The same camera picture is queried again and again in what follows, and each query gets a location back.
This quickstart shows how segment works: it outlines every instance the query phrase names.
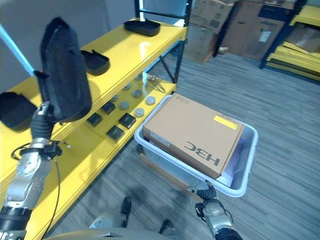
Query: blue pole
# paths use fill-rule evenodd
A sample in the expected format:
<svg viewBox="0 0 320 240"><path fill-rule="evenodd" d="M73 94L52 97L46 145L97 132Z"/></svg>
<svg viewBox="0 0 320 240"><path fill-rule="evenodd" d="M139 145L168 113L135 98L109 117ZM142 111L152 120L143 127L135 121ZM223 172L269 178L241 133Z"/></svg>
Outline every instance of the blue pole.
<svg viewBox="0 0 320 240"><path fill-rule="evenodd" d="M9 36L9 34L6 32L6 30L2 27L1 24L0 24L0 38L3 40L5 45L10 49L10 51L15 56L15 58L24 67L24 69L29 73L29 75L33 76L35 69L31 66L29 61L26 59L26 57L23 55L23 53L20 51L18 46L15 44L15 42L12 40L12 38Z"/></svg>

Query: white bin rim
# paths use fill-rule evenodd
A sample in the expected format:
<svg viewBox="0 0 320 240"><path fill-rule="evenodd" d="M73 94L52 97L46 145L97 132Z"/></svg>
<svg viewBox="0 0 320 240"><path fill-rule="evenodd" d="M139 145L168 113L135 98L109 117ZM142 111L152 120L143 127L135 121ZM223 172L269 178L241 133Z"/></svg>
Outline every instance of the white bin rim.
<svg viewBox="0 0 320 240"><path fill-rule="evenodd" d="M162 156L164 159L166 159L167 161L171 162L172 164L176 165L179 168L182 168L183 170L185 170L186 172L188 172L189 174L195 176L196 178L204 181L204 180L209 180L214 187L219 190L220 192L233 197L233 198L239 198L242 197L247 190L247 186L248 186L248 180L249 180L249 173L251 171L251 167L254 161L254 155L255 155L255 151L256 151L256 145L258 143L258 132L255 128L253 128L252 126L246 124L243 122L243 124L245 125L246 128L249 128L252 132L253 132L253 140L249 149L249 153L248 153L248 157L247 157L247 162L246 162L246 166L244 169L244 174L243 174L243 178L240 184L240 187L237 189L233 189L230 188L222 183L220 183L219 181L216 181L215 179L212 179L210 177L208 177L207 175L203 174L202 172L194 169L193 167L187 165L186 163L180 161L179 159L175 158L174 156L170 155L169 153L163 151L162 149L160 149L159 147L154 146L153 144L151 144L150 142L146 141L143 137L143 127L144 124L158 111L158 109L161 107L162 104L164 104L172 95L168 95L166 96L159 104L158 106L150 113L150 115L143 121L143 123L137 128L137 130L134 133L134 139L140 144L142 145L144 148L147 148L148 150L156 153L159 156Z"/></svg>

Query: black shelving frame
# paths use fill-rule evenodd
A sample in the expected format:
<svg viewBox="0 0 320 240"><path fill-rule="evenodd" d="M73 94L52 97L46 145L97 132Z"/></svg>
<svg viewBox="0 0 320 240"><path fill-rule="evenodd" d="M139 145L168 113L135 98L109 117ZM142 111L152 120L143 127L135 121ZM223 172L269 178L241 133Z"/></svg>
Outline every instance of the black shelving frame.
<svg viewBox="0 0 320 240"><path fill-rule="evenodd" d="M157 16L162 16L162 17L167 17L167 18L172 18L172 19L179 19L179 20L184 20L184 27L189 26L189 19L191 15L191 8L192 8L192 2L193 0L186 0L185 3L185 11L183 15L176 15L176 14L170 14L170 13L163 13L163 12L155 12L155 11L150 11L145 8L140 8L140 1L139 0L134 0L134 5L135 5L135 17L140 18L140 13L145 13L145 14L151 14L151 15L157 15ZM181 68L181 63L182 63L182 57L184 54L184 49L185 49L185 44L186 44L186 39L185 40L180 40L178 44L176 45L177 49L177 60L176 60L176 65L175 65L175 71L174 74L172 74L169 70L168 65L166 64L164 60L164 55L159 56L159 60L163 64L163 67L165 68L166 72L168 73L170 79L174 84L178 82L179 78L179 72Z"/></svg>

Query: plastic storage bin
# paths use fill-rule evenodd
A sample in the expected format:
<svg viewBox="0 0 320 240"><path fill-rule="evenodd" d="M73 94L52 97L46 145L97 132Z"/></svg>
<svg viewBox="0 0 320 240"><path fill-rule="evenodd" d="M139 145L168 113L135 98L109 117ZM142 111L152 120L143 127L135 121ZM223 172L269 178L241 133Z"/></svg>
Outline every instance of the plastic storage bin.
<svg viewBox="0 0 320 240"><path fill-rule="evenodd" d="M159 105L145 119L150 119L163 105L171 95L166 96ZM176 178L196 189L206 189L205 180L210 181L214 187L220 192L234 198L239 198L246 193L249 173L251 171L256 145L258 143L258 132L250 125L243 123L242 147L237 166L234 170L234 176L231 186L222 184L221 182L208 177L202 172L194 169L186 163L180 161L176 157L165 152L161 148L146 141L143 137L143 123L137 128L134 133L134 139L142 145L144 153L148 161L151 161L164 169L166 172L174 175Z"/></svg>

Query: yellow shelf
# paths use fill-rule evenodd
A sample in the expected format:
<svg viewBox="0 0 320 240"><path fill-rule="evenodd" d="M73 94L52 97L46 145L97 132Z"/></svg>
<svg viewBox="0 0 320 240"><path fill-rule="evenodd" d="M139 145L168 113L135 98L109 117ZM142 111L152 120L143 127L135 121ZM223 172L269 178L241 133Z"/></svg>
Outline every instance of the yellow shelf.
<svg viewBox="0 0 320 240"><path fill-rule="evenodd" d="M162 93L160 91L154 90L152 88L145 88L143 87L141 80L133 80L131 82L131 88L129 90L121 90L117 95L118 99L114 104L116 105L116 109L113 110L110 115L107 115L104 111L99 109L97 113L102 116L103 120L100 122L96 127L92 127L92 125L88 122L85 124L92 129L96 134L98 134L100 137L104 138L106 141L108 141L111 145L113 145L115 148L119 147L123 144L123 142L126 142L127 135L133 135L135 129L137 126L149 115L149 113L154 109L154 107L168 94L170 94L172 91L176 89L176 85L169 83L165 80L159 79L160 84L164 87L166 93ZM135 98L132 96L132 91L135 89L142 90L142 96L140 98ZM154 96L155 97L155 104L154 105L147 105L145 100L148 96ZM127 110L121 110L118 108L118 105L122 101L129 102L129 108ZM135 109L136 108L143 108L144 109L144 116L141 118L136 117L136 123L134 123L134 127L131 127L130 129L126 129L124 126L122 126L119 123L119 119L125 114L129 113L132 116L135 115ZM120 139L118 142L115 142L112 138L110 138L108 135L106 135L106 132L108 132L114 125L121 128L125 131L124 137Z"/></svg>
<svg viewBox="0 0 320 240"><path fill-rule="evenodd" d="M293 58L289 54L283 54L283 53L271 53L268 57L268 61L272 60L281 61L284 63L288 63L294 66L298 66L300 68L304 68L310 71L313 71L315 73L320 73L320 64L317 62L310 62L303 59Z"/></svg>
<svg viewBox="0 0 320 240"><path fill-rule="evenodd" d="M305 76L305 77L320 81L320 76L319 75L314 75L312 73L309 73L309 72L306 72L306 71L303 71L303 70L300 70L300 69L296 69L296 68L293 68L293 67L290 67L290 66L285 66L285 65L282 65L282 64L279 64L279 63L275 63L275 62L271 62L271 61L268 61L266 64L268 66L271 66L271 67L275 67L275 68L278 68L278 69L286 70L286 71L289 71L289 72L292 72L292 73L295 73L295 74L299 74L299 75L302 75L302 76Z"/></svg>
<svg viewBox="0 0 320 240"><path fill-rule="evenodd" d="M79 127L88 116L92 115L103 106L113 95L119 92L135 76L142 72L157 57L165 52L178 40L184 40L187 28L161 23L160 32L153 37L142 36L129 32L121 25L95 41L87 44L82 49L97 52L110 58L110 69L100 75L88 74L92 108L87 117L78 121L66 123L64 126L55 125L53 140L63 140L72 131ZM34 77L26 79L10 91L24 94L35 105L41 103L38 86ZM13 179L17 162L10 158L11 151L16 147L31 141L30 130L20 133L7 128L0 123L1 131L1 188L8 185Z"/></svg>
<svg viewBox="0 0 320 240"><path fill-rule="evenodd" d="M73 202L88 187L88 185L97 177L113 157L121 150L126 142L133 136L137 127L148 116L148 114L157 106L157 104L172 91L176 90L176 85L164 80L161 85L166 93L162 93L152 88L144 88L141 80L133 80L129 90L121 90L117 95L118 99L114 104L116 109L110 115L107 115L100 109L97 111L103 118L96 127L85 122L76 128L64 140L72 146L63 150L62 156L58 158L61 174L61 192L60 199L53 224L68 210ZM134 98L132 91L140 89L143 96ZM147 105L145 103L147 96L154 96L156 103ZM121 101L128 101L130 107L128 110L120 110L118 105ZM134 115L136 108L144 108L145 114L141 118L136 117L136 123L130 129L126 129L119 124L119 119L125 113ZM115 142L106 135L106 132L117 125L125 131L124 136ZM52 170L46 179L43 195L39 203L32 212L31 219L27 225L26 240L40 240L46 230L56 204L57 192L57 171L52 162ZM1 185L1 202L3 202L4 193L8 185Z"/></svg>
<svg viewBox="0 0 320 240"><path fill-rule="evenodd" d="M296 45L294 45L294 44L292 44L292 43L290 43L290 42L287 42L287 41L283 42L282 45L283 45L284 47L288 48L288 49L292 49L292 50L295 50L295 51L297 51L297 52L304 53L304 54L308 54L308 55L310 55L310 56L313 56L313 57L315 57L315 58L319 58L319 59L320 59L320 52L308 52L308 51L302 49L301 47L298 47L298 46L296 46Z"/></svg>
<svg viewBox="0 0 320 240"><path fill-rule="evenodd" d="M295 25L296 22L320 26L320 7L305 5L301 12L296 15L290 25Z"/></svg>
<svg viewBox="0 0 320 240"><path fill-rule="evenodd" d="M320 65L320 58L312 56L308 53L296 51L284 46L278 46L275 50L276 54L291 57L293 59L299 59L301 61L307 61L309 64Z"/></svg>

